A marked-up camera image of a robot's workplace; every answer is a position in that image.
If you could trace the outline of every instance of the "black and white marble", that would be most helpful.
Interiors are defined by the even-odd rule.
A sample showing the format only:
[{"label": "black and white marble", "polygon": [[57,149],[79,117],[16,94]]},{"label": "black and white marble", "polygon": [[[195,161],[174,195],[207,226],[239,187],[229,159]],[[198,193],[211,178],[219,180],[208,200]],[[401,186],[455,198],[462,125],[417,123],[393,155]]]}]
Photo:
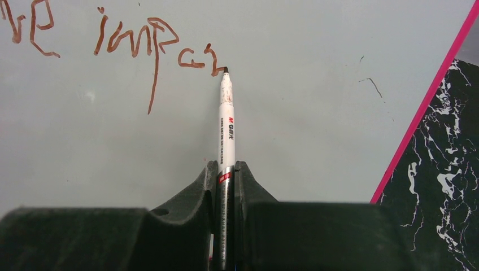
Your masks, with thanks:
[{"label": "black and white marble", "polygon": [[427,270],[479,269],[479,67],[455,59],[378,204]]}]

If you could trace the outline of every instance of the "white board surface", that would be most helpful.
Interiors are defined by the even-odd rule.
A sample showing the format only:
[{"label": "white board surface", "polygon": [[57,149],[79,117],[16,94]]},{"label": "white board surface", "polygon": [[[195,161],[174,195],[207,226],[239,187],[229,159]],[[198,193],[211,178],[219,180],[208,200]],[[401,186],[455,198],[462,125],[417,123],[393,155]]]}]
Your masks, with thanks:
[{"label": "white board surface", "polygon": [[[0,215],[152,208],[190,184],[217,157],[221,73],[208,43],[233,80],[237,160],[263,187],[279,200],[368,202],[473,3],[50,0],[52,22],[37,0],[32,28],[32,2],[10,0],[17,30],[25,17],[14,35],[6,2]],[[159,43],[175,37],[147,18],[179,41],[163,53],[154,29]],[[150,55],[146,31],[135,58],[129,38],[107,51],[120,21],[135,45],[147,26]],[[185,48],[182,61],[204,68],[180,67]]]}]

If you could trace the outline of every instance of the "pink edge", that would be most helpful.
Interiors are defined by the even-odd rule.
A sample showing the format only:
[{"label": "pink edge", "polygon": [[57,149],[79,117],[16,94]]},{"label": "pink edge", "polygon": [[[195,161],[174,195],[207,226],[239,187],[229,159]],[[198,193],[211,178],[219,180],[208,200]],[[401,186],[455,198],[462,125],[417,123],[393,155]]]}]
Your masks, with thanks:
[{"label": "pink edge", "polygon": [[447,52],[446,57],[444,58],[444,61],[441,64],[441,67],[439,68],[439,71],[437,72],[436,76],[434,77],[433,82],[431,83],[428,92],[426,93],[426,96],[424,97],[423,101],[421,102],[421,105],[419,106],[416,115],[411,121],[411,124],[407,128],[406,134],[404,135],[403,139],[401,140],[401,143],[399,144],[398,149],[396,150],[396,153],[393,156],[393,159],[391,160],[391,163],[387,167],[386,172],[384,173],[384,176],[382,176],[381,182],[379,183],[376,192],[374,193],[371,203],[376,204],[377,201],[379,200],[379,197],[381,196],[384,187],[386,187],[386,184],[393,174],[394,169],[398,165],[399,159],[401,159],[401,156],[404,153],[404,150],[406,149],[407,145],[409,144],[409,141],[411,140],[414,131],[416,130],[417,126],[419,125],[419,122],[421,119],[423,119],[424,113],[426,112],[426,109],[428,109],[429,104],[431,103],[431,100],[433,99],[434,95],[436,94],[436,91],[442,81],[442,79],[445,77],[447,70],[449,69],[449,66],[452,64],[452,61],[456,57],[456,54],[458,53],[459,49],[461,48],[465,38],[467,37],[467,34],[469,33],[469,30],[471,29],[472,25],[476,21],[476,17],[479,14],[479,1],[476,0],[474,5],[471,8],[471,11],[467,15],[467,18],[464,21],[463,26],[461,27],[456,39],[452,43],[451,49],[449,49],[449,52]]}]

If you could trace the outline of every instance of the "marker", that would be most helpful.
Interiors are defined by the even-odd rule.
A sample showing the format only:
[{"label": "marker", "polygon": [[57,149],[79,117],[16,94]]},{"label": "marker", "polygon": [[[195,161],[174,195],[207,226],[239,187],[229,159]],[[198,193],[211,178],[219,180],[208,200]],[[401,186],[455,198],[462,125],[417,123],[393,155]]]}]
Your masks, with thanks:
[{"label": "marker", "polygon": [[218,178],[213,241],[214,270],[234,270],[234,107],[228,68],[220,85]]}]

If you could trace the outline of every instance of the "handwritten word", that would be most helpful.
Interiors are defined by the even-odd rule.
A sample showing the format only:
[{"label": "handwritten word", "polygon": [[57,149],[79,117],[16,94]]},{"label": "handwritten word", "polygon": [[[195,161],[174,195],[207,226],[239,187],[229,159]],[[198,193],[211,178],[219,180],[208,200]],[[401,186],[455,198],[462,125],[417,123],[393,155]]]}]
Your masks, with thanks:
[{"label": "handwritten word", "polygon": [[[45,3],[46,6],[46,11],[48,13],[48,18],[49,18],[49,23],[46,25],[39,25],[36,24],[37,22],[37,10],[36,7],[40,3]],[[8,17],[8,21],[10,22],[10,26],[12,28],[13,32],[13,37],[12,41],[14,43],[20,43],[21,42],[21,21],[26,19],[25,15],[20,15],[16,18],[16,23],[15,25],[13,16],[12,16],[12,11],[10,10],[10,5],[8,4],[7,0],[0,0],[0,11],[2,11],[2,19],[6,20]],[[41,52],[44,56],[56,56],[57,58],[60,58],[60,55],[55,53],[55,52],[45,52],[36,42],[35,42],[35,31],[38,28],[39,30],[48,30],[54,26],[53,22],[53,15],[51,14],[50,10],[50,3],[48,0],[33,0],[31,4],[31,13],[32,13],[32,19],[31,19],[31,24],[30,24],[30,43],[39,51]]]},{"label": "handwritten word", "polygon": [[[102,20],[100,22],[100,35],[98,37],[97,46],[95,47],[95,50],[93,51],[94,55],[98,55],[98,53],[100,52],[100,49],[102,47],[103,40],[104,40],[104,28],[105,28],[106,22],[108,20],[108,16],[104,14],[104,7],[97,7],[97,9],[101,14],[103,14],[103,17],[102,17]],[[176,34],[176,32],[173,30],[173,28],[167,22],[165,22],[164,20],[162,20],[158,17],[147,18],[146,22],[148,23],[149,26],[151,26],[153,28],[153,35],[151,34],[150,27],[147,24],[145,24],[144,26],[142,26],[142,28],[140,29],[140,32],[138,33],[138,37],[137,37],[136,45],[135,45],[134,37],[133,37],[134,36],[133,30],[130,29],[130,30],[125,31],[123,34],[120,34],[120,32],[123,28],[123,22],[120,21],[118,27],[116,28],[116,31],[110,36],[110,39],[108,40],[108,45],[107,45],[106,51],[108,53],[114,52],[118,48],[121,40],[123,40],[124,38],[129,38],[132,57],[135,58],[140,51],[141,35],[143,33],[146,33],[146,39],[147,39],[146,54],[151,55],[151,52],[152,52],[151,40],[153,39],[153,48],[155,50],[155,71],[154,71],[153,85],[151,87],[150,104],[148,106],[148,115],[149,115],[150,112],[151,112],[151,109],[153,107],[156,85],[158,83],[158,72],[159,72],[159,63],[160,63],[159,50],[161,50],[162,53],[166,54],[166,51],[165,51],[164,47],[167,46],[167,45],[170,45],[170,44],[180,42],[180,38]],[[158,38],[157,38],[157,35],[158,35],[157,30],[160,30],[161,32],[164,33],[165,29],[168,29],[168,31],[175,38],[172,39],[172,40],[162,41],[162,42],[159,43]],[[178,54],[178,65],[180,67],[204,68],[206,66],[204,63],[197,63],[193,59],[191,60],[190,63],[184,63],[182,61],[182,57],[185,53],[194,54],[194,51],[190,48],[184,48],[183,50],[180,51],[180,53]],[[206,48],[204,50],[204,54],[211,54],[212,58],[213,58],[213,70],[212,70],[211,76],[217,76],[220,71],[224,70],[224,67],[220,67],[220,68],[216,67],[216,65],[217,65],[216,54],[213,51],[213,49],[211,49],[211,44],[210,43],[208,43],[208,45],[206,46]]]}]

